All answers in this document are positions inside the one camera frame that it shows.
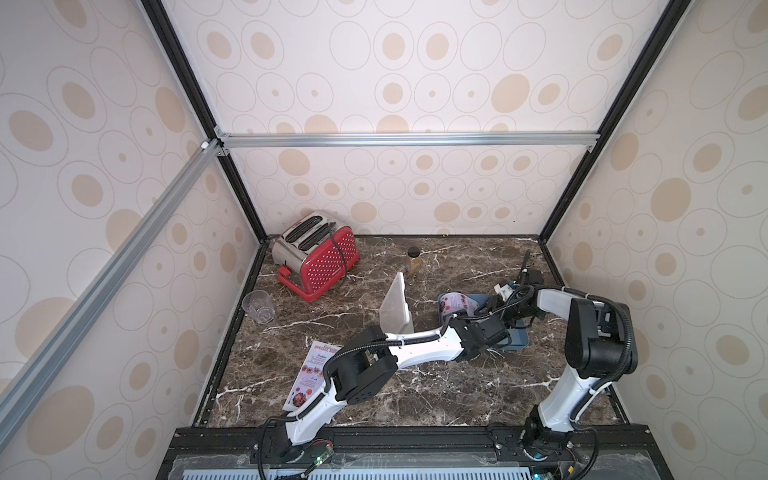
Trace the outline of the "left aluminium frame bar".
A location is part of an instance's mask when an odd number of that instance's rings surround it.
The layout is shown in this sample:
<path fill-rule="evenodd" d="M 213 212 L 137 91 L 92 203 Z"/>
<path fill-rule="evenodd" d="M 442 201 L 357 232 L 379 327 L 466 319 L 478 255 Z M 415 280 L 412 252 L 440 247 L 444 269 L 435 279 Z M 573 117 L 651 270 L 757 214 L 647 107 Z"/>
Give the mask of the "left aluminium frame bar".
<path fill-rule="evenodd" d="M 211 138 L 198 148 L 2 395 L 2 448 L 16 435 L 222 146 L 221 140 Z"/>

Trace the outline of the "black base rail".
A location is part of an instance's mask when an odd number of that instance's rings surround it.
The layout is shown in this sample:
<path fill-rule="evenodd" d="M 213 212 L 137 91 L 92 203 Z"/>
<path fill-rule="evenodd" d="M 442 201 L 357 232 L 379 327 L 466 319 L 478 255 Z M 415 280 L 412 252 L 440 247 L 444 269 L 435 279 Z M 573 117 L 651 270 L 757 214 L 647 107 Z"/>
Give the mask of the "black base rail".
<path fill-rule="evenodd" d="M 403 467 L 429 471 L 455 467 L 524 467 L 534 478 L 569 479 L 583 467 L 589 479 L 669 479 L 672 473 L 644 425 L 603 425 L 558 434 L 526 445 L 520 426 L 324 427 L 316 440 L 292 446 L 276 427 L 182 428 L 162 460 L 160 479 L 179 479 L 193 468 L 235 469 L 255 477 L 308 468 L 333 454 L 312 473 L 347 474 Z"/>

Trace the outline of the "red polka dot toaster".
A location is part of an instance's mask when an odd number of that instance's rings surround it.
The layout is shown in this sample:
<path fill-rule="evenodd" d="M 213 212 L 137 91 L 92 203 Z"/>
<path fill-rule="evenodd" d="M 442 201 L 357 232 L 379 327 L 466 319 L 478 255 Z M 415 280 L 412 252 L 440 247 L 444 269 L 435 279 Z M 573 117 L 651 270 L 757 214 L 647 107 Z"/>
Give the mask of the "red polka dot toaster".
<path fill-rule="evenodd" d="M 274 241 L 278 280 L 311 303 L 349 273 L 360 253 L 352 229 L 322 211 L 313 211 Z"/>

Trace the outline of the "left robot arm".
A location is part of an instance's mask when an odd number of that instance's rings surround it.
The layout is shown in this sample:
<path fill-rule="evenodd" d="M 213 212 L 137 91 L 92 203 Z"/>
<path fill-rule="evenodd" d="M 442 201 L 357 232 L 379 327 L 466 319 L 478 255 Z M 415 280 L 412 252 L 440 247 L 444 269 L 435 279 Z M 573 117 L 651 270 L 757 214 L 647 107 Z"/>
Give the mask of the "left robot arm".
<path fill-rule="evenodd" d="M 280 418 L 272 452 L 292 461 L 338 412 L 373 398 L 398 371 L 437 361 L 469 361 L 507 336 L 508 327 L 498 316 L 453 316 L 437 329 L 409 334 L 370 326 L 326 361 L 323 383 L 306 402 Z"/>

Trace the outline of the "new menu sheet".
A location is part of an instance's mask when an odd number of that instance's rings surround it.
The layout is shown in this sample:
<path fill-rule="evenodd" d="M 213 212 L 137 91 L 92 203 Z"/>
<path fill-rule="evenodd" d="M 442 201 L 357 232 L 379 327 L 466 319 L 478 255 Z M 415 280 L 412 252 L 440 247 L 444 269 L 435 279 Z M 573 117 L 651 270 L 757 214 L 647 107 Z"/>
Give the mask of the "new menu sheet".
<path fill-rule="evenodd" d="M 473 316 L 480 308 L 480 304 L 461 292 L 449 292 L 439 297 L 438 307 L 440 319 L 445 322 L 453 315 L 467 314 Z"/>

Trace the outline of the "small brown spice jar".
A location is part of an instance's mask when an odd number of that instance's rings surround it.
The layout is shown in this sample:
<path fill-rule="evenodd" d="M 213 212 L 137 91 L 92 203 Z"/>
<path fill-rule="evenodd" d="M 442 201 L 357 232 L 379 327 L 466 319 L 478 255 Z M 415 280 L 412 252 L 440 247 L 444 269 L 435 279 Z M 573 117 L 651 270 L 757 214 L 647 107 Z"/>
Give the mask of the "small brown spice jar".
<path fill-rule="evenodd" d="M 423 259 L 421 258 L 421 250 L 416 246 L 411 246 L 407 250 L 408 255 L 408 272 L 412 275 L 418 273 L 423 265 Z"/>

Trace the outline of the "clear drinking glass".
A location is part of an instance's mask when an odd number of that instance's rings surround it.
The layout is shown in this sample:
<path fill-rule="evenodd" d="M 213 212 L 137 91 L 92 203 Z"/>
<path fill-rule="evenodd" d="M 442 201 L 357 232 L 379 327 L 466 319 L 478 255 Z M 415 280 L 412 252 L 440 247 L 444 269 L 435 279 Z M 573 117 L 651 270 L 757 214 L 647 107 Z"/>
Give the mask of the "clear drinking glass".
<path fill-rule="evenodd" d="M 241 308 L 248 318 L 260 325 L 271 323 L 276 316 L 272 298 L 264 290 L 247 293 L 241 301 Z"/>

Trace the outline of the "horizontal aluminium frame bar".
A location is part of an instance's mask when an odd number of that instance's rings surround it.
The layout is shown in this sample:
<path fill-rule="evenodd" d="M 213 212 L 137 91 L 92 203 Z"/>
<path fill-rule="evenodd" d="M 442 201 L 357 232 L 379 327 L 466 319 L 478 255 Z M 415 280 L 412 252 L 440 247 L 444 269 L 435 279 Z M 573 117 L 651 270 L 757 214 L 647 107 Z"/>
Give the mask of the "horizontal aluminium frame bar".
<path fill-rule="evenodd" d="M 336 134 L 232 134 L 220 142 L 232 148 L 368 148 L 368 147 L 462 147 L 462 146 L 593 146 L 600 138 L 594 131 L 524 132 L 424 132 Z"/>

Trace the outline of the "old pink menu sheet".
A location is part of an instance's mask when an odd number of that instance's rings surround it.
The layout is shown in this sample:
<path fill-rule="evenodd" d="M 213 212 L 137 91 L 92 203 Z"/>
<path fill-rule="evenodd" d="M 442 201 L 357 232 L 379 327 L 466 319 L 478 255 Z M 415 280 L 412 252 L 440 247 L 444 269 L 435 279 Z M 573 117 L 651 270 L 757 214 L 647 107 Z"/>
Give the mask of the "old pink menu sheet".
<path fill-rule="evenodd" d="M 312 343 L 291 387 L 290 393 L 284 402 L 284 412 L 298 410 L 307 403 L 314 393 L 322 388 L 323 366 L 339 350 L 340 348 L 335 345 L 319 341 Z"/>

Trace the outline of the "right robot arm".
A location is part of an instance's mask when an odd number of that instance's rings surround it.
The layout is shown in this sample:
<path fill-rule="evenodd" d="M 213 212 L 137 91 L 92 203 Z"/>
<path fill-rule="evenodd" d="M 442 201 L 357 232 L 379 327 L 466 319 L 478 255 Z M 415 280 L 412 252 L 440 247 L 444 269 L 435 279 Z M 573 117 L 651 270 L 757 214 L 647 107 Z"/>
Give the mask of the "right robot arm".
<path fill-rule="evenodd" d="M 520 443 L 527 454 L 564 446 L 593 401 L 622 376 L 637 367 L 631 315 L 624 304 L 570 287 L 543 284 L 541 273 L 521 271 L 517 281 L 498 284 L 495 311 L 511 327 L 529 317 L 547 314 L 566 321 L 566 367 L 549 396 L 535 406 L 525 421 Z"/>

